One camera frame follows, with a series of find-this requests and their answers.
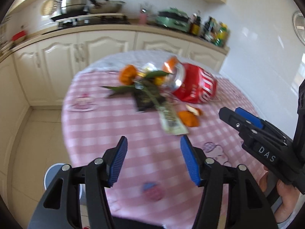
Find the metal bolt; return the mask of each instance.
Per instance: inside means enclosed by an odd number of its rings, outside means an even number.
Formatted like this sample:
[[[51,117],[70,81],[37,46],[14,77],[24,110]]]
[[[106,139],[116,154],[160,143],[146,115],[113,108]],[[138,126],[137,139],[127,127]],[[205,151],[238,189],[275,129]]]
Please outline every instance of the metal bolt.
[[[246,167],[245,165],[243,165],[243,164],[240,164],[240,165],[238,166],[238,168],[239,168],[241,171],[247,170],[247,167]]]
[[[104,160],[100,157],[94,160],[95,164],[102,164],[103,162],[104,162]]]
[[[207,164],[213,164],[213,163],[215,163],[215,160],[212,159],[212,158],[210,158],[210,157],[208,157],[208,158],[205,159],[205,162],[206,162]]]
[[[70,169],[70,165],[65,164],[65,165],[63,165],[63,166],[61,167],[61,169],[62,169],[63,171],[67,171],[67,170]]]

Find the green electric pot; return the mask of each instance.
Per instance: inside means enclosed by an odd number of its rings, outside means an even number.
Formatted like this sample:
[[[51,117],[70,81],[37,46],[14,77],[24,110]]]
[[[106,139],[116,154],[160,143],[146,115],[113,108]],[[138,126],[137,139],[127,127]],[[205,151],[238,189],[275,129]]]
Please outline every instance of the green electric pot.
[[[159,11],[156,18],[156,24],[186,33],[190,30],[189,17],[187,13],[176,9],[175,7]]]

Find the pink checkered tablecloth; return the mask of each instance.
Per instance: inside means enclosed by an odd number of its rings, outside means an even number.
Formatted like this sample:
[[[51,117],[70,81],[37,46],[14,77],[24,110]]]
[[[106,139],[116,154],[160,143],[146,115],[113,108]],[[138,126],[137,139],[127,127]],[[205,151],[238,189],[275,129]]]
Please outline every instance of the pink checkered tablecloth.
[[[109,90],[100,86],[118,86],[116,74],[83,73],[71,84],[63,107],[63,134],[74,167],[87,165],[115,147],[122,135],[128,139],[127,155],[113,188],[107,189],[111,213],[115,216],[165,224],[167,228],[191,228],[199,207],[202,188],[191,180],[181,154],[180,137],[166,134],[156,111],[138,113],[131,95],[105,98]],[[198,104],[204,116],[200,127],[188,128],[193,146],[221,164],[236,167],[245,164],[258,181],[264,173],[262,165],[241,148],[242,139],[218,117],[219,109],[242,107],[256,114],[250,101],[229,80],[218,78],[218,102]],[[88,112],[70,111],[77,97],[84,93],[97,104]],[[176,110],[185,110],[180,102]],[[143,191],[153,183],[152,194]],[[155,201],[150,195],[157,193]],[[223,207],[228,190],[224,189]]]

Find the human hand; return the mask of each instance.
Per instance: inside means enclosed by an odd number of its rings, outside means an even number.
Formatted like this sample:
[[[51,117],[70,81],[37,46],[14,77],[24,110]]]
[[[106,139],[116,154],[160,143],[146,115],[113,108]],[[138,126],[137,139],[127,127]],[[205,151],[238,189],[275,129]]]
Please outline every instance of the human hand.
[[[267,189],[267,176],[268,172],[262,176],[259,182],[260,189],[264,192]],[[282,197],[283,204],[277,209],[274,214],[277,223],[282,223],[287,220],[293,212],[298,201],[300,191],[292,185],[286,185],[281,180],[276,184],[278,194]]]

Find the countertop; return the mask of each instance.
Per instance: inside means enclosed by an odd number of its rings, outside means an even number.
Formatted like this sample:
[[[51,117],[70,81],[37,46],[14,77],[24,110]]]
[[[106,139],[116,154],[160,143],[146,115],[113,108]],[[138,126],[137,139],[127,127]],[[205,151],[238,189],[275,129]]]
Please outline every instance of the countertop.
[[[185,33],[180,33],[172,30],[163,29],[160,27],[150,26],[150,25],[138,25],[138,24],[131,24],[131,25],[122,25],[122,24],[105,24],[105,25],[89,25],[89,26],[82,26],[82,27],[75,27],[75,28],[68,28],[63,30],[58,30],[55,32],[47,33],[42,35],[42,33],[46,33],[48,31],[53,31],[56,29],[56,26],[49,27],[45,30],[41,30],[35,34],[30,35],[30,38],[26,39],[24,42],[20,43],[19,45],[12,48],[9,52],[2,55],[0,57],[0,62],[3,61],[6,57],[8,57],[13,52],[28,46],[30,44],[36,43],[41,40],[49,39],[52,37],[65,35],[69,33],[79,33],[79,32],[86,32],[86,31],[97,31],[97,30],[120,30],[120,31],[136,31],[136,32],[144,32],[144,33],[154,33],[164,36],[170,36],[181,40],[186,40],[189,42],[193,42],[207,48],[213,49],[218,51],[224,55],[227,55],[229,52],[228,47],[220,48],[217,47],[207,41],[200,39],[199,37],[187,35]]]

